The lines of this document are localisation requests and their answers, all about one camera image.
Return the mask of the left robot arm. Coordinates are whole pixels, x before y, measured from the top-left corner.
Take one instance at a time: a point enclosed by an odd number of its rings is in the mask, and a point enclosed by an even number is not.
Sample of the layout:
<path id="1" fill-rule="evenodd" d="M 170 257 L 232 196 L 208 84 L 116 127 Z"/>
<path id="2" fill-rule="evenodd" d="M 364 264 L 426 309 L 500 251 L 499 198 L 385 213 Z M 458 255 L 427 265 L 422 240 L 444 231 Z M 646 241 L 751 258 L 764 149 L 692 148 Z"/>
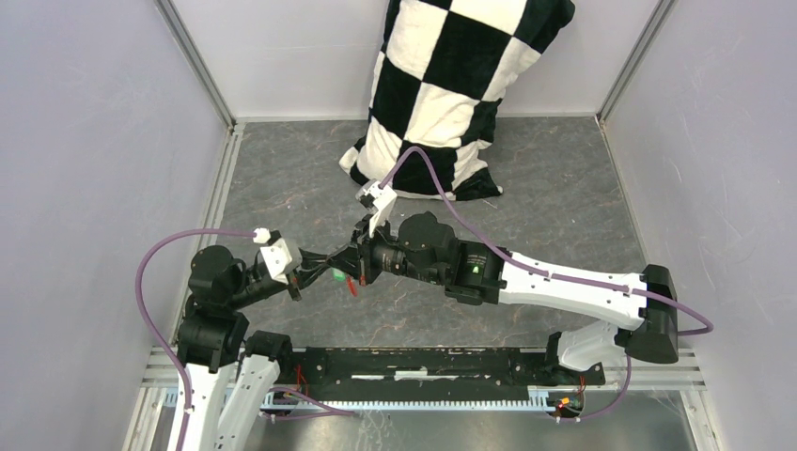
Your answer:
<path id="1" fill-rule="evenodd" d="M 222 245 L 198 251 L 191 261 L 190 296 L 178 328 L 172 361 L 179 373 L 171 450 L 240 450 L 261 406 L 279 382 L 296 377 L 288 393 L 307 396 L 307 381 L 285 334 L 247 332 L 242 309 L 286 291 L 300 297 L 328 268 L 320 254 L 262 248 L 251 265 Z"/>

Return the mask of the black white checkered pillow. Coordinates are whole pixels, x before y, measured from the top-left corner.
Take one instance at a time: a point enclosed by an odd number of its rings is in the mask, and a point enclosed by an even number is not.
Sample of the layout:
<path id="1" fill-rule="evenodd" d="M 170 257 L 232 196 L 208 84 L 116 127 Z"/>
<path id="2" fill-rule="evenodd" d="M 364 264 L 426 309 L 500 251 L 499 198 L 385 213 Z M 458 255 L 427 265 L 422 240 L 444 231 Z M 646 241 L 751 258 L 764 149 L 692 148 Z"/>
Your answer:
<path id="1" fill-rule="evenodd" d="M 392 1 L 367 130 L 341 157 L 357 184 L 390 177 L 399 195 L 499 196 L 479 154 L 508 88 L 573 19 L 571 1 Z"/>

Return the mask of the metal key holder red handle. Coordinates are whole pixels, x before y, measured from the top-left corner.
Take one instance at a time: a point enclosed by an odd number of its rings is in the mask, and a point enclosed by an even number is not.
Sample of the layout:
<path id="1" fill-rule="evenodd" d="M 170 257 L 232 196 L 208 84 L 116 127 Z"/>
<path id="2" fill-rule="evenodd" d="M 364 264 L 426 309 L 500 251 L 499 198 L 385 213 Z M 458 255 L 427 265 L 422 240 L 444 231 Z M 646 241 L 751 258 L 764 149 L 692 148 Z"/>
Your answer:
<path id="1" fill-rule="evenodd" d="M 357 291 L 357 288 L 356 288 L 356 285 L 357 285 L 358 281 L 353 279 L 353 278 L 351 278 L 350 276 L 348 276 L 346 274 L 346 279 L 344 280 L 344 282 L 346 283 L 347 288 L 348 288 L 350 294 L 352 295 L 352 297 L 356 297 L 358 295 L 358 291 Z"/>

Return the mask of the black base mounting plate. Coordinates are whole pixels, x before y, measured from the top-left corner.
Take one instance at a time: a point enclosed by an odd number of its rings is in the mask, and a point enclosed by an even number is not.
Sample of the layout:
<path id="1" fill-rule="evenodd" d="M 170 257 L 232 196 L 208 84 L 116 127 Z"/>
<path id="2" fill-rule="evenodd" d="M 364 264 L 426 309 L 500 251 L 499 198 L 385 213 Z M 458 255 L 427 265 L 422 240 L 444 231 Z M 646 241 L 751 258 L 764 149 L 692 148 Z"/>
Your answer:
<path id="1" fill-rule="evenodd" d="M 318 401 L 513 401 L 531 387 L 600 386 L 602 366 L 583 372 L 522 348 L 307 348 L 289 357 L 280 385 Z"/>

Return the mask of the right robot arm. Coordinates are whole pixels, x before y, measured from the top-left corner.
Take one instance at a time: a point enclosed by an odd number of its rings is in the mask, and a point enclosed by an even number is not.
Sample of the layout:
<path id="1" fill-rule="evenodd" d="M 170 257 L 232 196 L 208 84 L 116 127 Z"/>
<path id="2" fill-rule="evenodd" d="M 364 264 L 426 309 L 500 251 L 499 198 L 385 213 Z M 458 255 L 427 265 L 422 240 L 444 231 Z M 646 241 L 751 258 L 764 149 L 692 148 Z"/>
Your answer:
<path id="1" fill-rule="evenodd" d="M 555 383 L 622 354 L 660 365 L 679 359 L 677 310 L 661 300 L 670 295 L 672 280 L 662 266 L 625 274 L 548 266 L 462 240 L 430 212 L 410 216 L 396 232 L 366 216 L 328 262 L 362 286 L 389 272 L 441 286 L 459 303 L 535 305 L 593 318 L 581 329 L 550 335 L 542 368 Z"/>

